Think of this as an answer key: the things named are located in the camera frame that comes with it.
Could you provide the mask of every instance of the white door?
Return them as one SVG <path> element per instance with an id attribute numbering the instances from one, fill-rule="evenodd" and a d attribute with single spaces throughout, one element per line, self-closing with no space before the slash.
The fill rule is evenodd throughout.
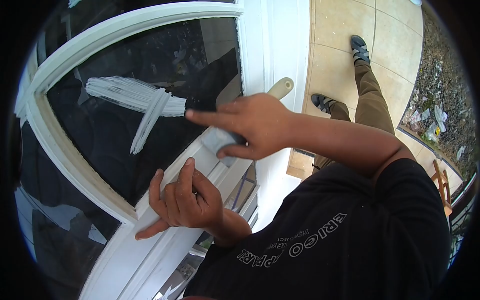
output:
<path id="1" fill-rule="evenodd" d="M 155 170 L 165 170 L 164 187 L 193 156 L 226 202 L 251 164 L 237 159 L 227 168 L 200 142 L 210 129 L 184 117 L 161 116 L 143 149 L 130 154 L 144 108 L 90 96 L 89 78 L 139 79 L 187 98 L 187 108 L 214 110 L 288 76 L 297 86 L 283 103 L 301 110 L 307 1 L 275 9 L 268 0 L 169 2 L 65 0 L 25 67 L 15 107 L 23 135 L 15 195 L 25 241 L 59 298 L 153 298 L 202 234 L 170 228 L 134 239 L 158 218 L 146 193 Z M 251 222 L 284 160 L 259 162 L 262 189 L 241 212 Z"/>

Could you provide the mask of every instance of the door frame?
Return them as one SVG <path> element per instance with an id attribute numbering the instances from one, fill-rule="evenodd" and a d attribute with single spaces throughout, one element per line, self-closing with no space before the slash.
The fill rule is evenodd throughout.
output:
<path id="1" fill-rule="evenodd" d="M 162 4 L 92 26 L 63 44 L 38 67 L 36 48 L 30 55 L 19 84 L 15 113 L 22 124 L 29 122 L 40 145 L 62 174 L 88 199 L 122 222 L 97 259 L 80 299 L 152 298 L 202 230 L 169 228 L 150 239 L 136 241 L 134 235 L 139 230 L 158 220 L 148 205 L 148 194 L 132 207 L 110 188 L 68 138 L 48 103 L 47 91 L 91 55 L 128 36 L 179 21 L 212 17 L 237 19 L 244 94 L 266 92 L 277 80 L 290 77 L 295 87 L 282 103 L 292 111 L 301 112 L 309 50 L 308 0 L 286 0 L 281 6 L 274 6 L 273 0 Z M 193 156 L 197 169 L 207 175 L 226 200 L 251 161 L 237 159 L 227 168 L 200 139 L 201 136 L 167 168 L 161 189 L 177 179 L 186 159 Z M 285 173 L 287 169 L 288 157 L 285 160 L 283 156 L 277 153 L 257 162 L 257 183 L 261 186 L 259 207 L 274 189 L 278 171 L 285 169 Z"/>

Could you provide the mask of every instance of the gravel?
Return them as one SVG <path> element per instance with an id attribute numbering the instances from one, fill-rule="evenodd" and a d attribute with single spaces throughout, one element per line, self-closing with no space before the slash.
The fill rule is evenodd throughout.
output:
<path id="1" fill-rule="evenodd" d="M 470 90 L 456 49 L 435 19 L 425 11 L 423 26 L 420 69 L 402 124 L 421 136 L 437 154 L 449 158 L 461 171 L 465 184 L 465 181 L 469 181 L 475 173 L 478 158 Z M 426 137 L 426 131 L 432 122 L 438 124 L 434 114 L 435 105 L 443 107 L 443 111 L 448 115 L 444 123 L 446 132 L 440 133 L 437 143 L 429 141 Z M 413 124 L 410 122 L 416 110 L 421 114 L 427 108 L 430 110 L 430 116 L 426 120 Z M 464 152 L 457 160 L 457 152 L 463 146 Z"/>

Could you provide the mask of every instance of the person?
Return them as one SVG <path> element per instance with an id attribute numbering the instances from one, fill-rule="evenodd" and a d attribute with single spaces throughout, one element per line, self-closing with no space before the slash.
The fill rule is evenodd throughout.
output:
<path id="1" fill-rule="evenodd" d="M 193 158 L 178 181 L 166 185 L 164 199 L 159 170 L 149 201 L 161 219 L 136 238 L 171 226 L 203 228 L 215 237 L 185 296 L 426 299 L 439 284 L 450 254 L 440 195 L 393 134 L 365 42 L 353 36 L 351 46 L 356 123 L 345 104 L 322 95 L 313 101 L 330 119 L 293 113 L 267 94 L 238 98 L 217 112 L 186 112 L 192 122 L 247 139 L 247 146 L 221 149 L 219 158 L 261 159 L 294 147 L 317 153 L 317 168 L 254 234 L 242 217 L 223 208 L 219 191 L 195 170 Z"/>

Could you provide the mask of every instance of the foot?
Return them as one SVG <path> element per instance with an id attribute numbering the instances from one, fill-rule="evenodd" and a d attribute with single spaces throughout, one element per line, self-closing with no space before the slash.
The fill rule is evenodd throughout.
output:
<path id="1" fill-rule="evenodd" d="M 337 101 L 327 98 L 321 94 L 312 95 L 313 105 L 315 105 L 319 110 L 326 112 L 327 114 L 330 114 L 330 107 L 336 102 Z"/>
<path id="2" fill-rule="evenodd" d="M 350 38 L 350 45 L 352 46 L 353 64 L 359 60 L 366 61 L 370 64 L 370 56 L 367 50 L 367 43 L 359 36 L 352 36 Z"/>

